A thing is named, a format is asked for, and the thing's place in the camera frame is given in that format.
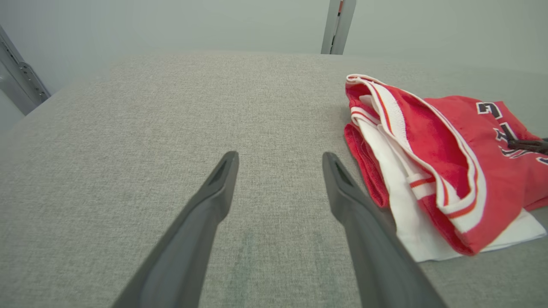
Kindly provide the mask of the grey perforated metal rail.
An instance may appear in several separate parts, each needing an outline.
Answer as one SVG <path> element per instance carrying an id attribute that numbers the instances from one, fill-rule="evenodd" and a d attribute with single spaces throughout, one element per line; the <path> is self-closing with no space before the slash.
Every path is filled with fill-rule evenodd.
<path id="1" fill-rule="evenodd" d="M 0 25 L 0 90 L 23 115 L 51 97 L 41 79 L 16 49 Z"/>

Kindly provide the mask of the red and white sports jersey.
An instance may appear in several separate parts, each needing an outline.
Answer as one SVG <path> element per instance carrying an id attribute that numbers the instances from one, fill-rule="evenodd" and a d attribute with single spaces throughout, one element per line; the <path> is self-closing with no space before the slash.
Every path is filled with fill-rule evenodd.
<path id="1" fill-rule="evenodd" d="M 416 262 L 536 240 L 531 211 L 548 207 L 548 155 L 508 147 L 540 140 L 502 101 L 421 98 L 370 76 L 347 76 L 344 129 L 370 197 L 389 208 Z"/>

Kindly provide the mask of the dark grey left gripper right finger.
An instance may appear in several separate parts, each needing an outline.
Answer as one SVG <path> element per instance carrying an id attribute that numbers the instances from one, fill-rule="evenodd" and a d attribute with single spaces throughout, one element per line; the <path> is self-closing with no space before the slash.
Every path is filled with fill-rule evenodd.
<path id="1" fill-rule="evenodd" d="M 448 308 L 336 154 L 322 156 L 331 213 L 344 226 L 362 308 Z"/>

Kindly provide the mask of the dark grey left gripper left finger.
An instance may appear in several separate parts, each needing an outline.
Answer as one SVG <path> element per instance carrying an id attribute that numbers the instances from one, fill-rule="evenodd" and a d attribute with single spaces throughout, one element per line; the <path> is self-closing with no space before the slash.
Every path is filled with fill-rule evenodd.
<path id="1" fill-rule="evenodd" d="M 222 156 L 112 308 L 198 308 L 217 227 L 232 204 L 238 167 L 238 152 Z"/>

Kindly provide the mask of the grey partition post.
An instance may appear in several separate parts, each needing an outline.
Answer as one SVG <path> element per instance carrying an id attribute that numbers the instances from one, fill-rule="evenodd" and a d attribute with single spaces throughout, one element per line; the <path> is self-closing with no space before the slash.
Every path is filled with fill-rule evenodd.
<path id="1" fill-rule="evenodd" d="M 340 21 L 337 27 L 337 34 L 335 36 L 335 38 L 337 39 L 337 43 L 334 43 L 334 47 L 337 47 L 336 54 L 338 55 L 344 54 L 345 45 L 348 40 L 348 34 L 350 32 L 352 19 L 354 17 L 356 4 L 357 0 L 343 0 Z"/>
<path id="2" fill-rule="evenodd" d="M 339 19 L 340 4 L 341 0 L 329 0 L 321 54 L 331 54 L 333 39 L 336 33 L 337 23 Z"/>

